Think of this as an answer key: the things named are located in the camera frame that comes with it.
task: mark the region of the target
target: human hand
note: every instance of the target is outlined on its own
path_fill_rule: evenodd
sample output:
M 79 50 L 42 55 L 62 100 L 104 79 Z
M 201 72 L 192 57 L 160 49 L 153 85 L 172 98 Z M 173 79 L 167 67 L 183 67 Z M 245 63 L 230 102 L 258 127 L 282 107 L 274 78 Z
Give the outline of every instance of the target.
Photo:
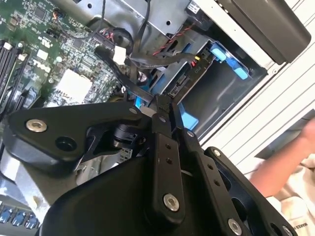
M 315 118 L 308 121 L 299 136 L 307 141 L 310 152 L 315 153 Z

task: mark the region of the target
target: metal screw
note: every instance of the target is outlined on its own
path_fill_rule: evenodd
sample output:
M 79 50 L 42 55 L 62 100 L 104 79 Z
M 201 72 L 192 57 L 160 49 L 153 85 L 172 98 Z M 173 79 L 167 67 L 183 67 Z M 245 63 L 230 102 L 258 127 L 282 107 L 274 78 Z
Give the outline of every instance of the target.
M 133 109 L 133 108 L 130 108 L 129 111 L 134 113 L 134 114 L 138 114 L 137 111 L 135 109 Z
M 283 225 L 282 228 L 288 236 L 293 236 L 293 233 L 287 228 L 287 226 Z
M 164 118 L 164 117 L 159 117 L 159 119 L 160 119 L 160 121 L 162 121 L 162 122 L 166 122 L 166 119 Z
M 221 156 L 221 153 L 220 153 L 218 150 L 216 150 L 216 149 L 213 150 L 213 153 L 214 153 L 216 156 Z
M 47 130 L 47 125 L 42 120 L 30 119 L 28 122 L 26 122 L 26 128 L 30 131 L 41 133 Z
M 234 219 L 229 219 L 227 222 L 234 234 L 242 235 L 242 228 Z
M 179 210 L 179 201 L 172 194 L 168 193 L 163 197 L 164 205 L 171 211 Z
M 194 136 L 194 134 L 193 134 L 190 130 L 187 131 L 187 134 L 188 134 L 189 136 L 191 136 L 191 137 Z

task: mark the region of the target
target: black plastic cover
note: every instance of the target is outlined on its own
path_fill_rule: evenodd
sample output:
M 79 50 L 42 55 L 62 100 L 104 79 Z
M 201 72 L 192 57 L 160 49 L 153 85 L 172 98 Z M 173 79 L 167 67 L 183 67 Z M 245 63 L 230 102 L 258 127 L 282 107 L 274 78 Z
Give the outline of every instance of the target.
M 218 0 L 245 32 L 277 63 L 292 62 L 311 35 L 284 0 Z

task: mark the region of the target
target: black wire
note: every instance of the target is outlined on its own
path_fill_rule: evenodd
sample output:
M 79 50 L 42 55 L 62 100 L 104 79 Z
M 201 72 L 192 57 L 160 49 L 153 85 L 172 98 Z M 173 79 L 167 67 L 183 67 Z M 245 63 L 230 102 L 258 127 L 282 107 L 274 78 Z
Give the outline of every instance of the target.
M 113 32 L 114 37 L 121 36 L 122 38 L 125 38 L 129 41 L 128 46 L 126 47 L 126 53 L 129 55 L 132 53 L 132 50 L 134 48 L 134 42 L 131 34 L 124 28 L 116 28 L 116 27 L 110 27 L 107 31 Z
M 88 36 L 86 37 L 82 37 L 82 38 L 79 38 L 79 37 L 76 37 L 76 36 L 73 36 L 71 34 L 69 34 L 67 31 L 65 31 L 65 29 L 63 28 L 63 26 L 61 25 L 61 23 L 59 22 L 58 20 L 58 15 L 57 17 L 55 18 L 55 21 L 57 22 L 58 26 L 61 28 L 61 31 L 68 37 L 68 38 L 72 38 L 72 39 L 79 39 L 79 40 L 85 40 L 85 39 L 89 39 L 89 38 L 92 38 L 94 35 L 96 35 L 101 27 L 102 27 L 102 24 L 103 24 L 103 20 L 104 20 L 104 17 L 105 17 L 105 5 L 106 5 L 106 0 L 103 0 L 103 8 L 102 8 L 102 17 L 99 21 L 99 25 L 98 27 L 92 31 Z
M 151 0 L 148 0 L 147 1 L 147 13 L 146 13 L 146 16 L 145 16 L 140 28 L 139 28 L 139 31 L 136 35 L 136 38 L 134 39 L 132 54 L 137 54 L 140 50 L 143 34 L 144 34 L 145 29 L 146 29 L 147 23 L 149 21 L 150 10 L 151 10 Z M 134 83 L 136 83 L 137 79 L 138 79 L 138 69 L 137 69 L 136 65 L 137 65 L 137 63 L 133 63 L 130 67 L 130 79 Z
M 182 60 L 192 62 L 195 59 L 195 55 L 190 53 L 178 53 L 172 57 L 157 58 L 156 56 L 151 55 L 132 54 L 130 55 L 130 59 L 140 64 L 156 66 L 158 68 Z
M 153 95 L 147 91 L 144 91 L 142 88 L 134 84 L 125 74 L 123 74 L 118 66 L 114 63 L 114 61 L 109 57 L 108 51 L 104 48 L 98 46 L 95 49 L 95 54 L 109 66 L 112 70 L 116 79 L 123 85 L 125 88 L 133 93 L 134 95 L 141 97 L 146 102 L 151 102 L 153 99 Z

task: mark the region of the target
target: green circuit board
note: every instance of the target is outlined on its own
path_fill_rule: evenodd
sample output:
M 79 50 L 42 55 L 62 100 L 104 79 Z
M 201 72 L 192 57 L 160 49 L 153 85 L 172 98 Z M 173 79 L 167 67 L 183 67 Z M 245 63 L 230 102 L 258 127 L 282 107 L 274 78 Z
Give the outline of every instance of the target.
M 28 60 L 18 91 L 28 92 L 23 107 L 31 107 L 39 98 L 43 106 L 106 102 L 117 81 L 94 55 L 97 40 L 67 38 L 53 20 L 55 9 L 47 0 L 0 0 L 0 40 L 21 49 L 19 59 Z M 89 33 L 66 14 L 60 21 L 70 34 Z M 72 80 L 63 83 L 69 76 Z

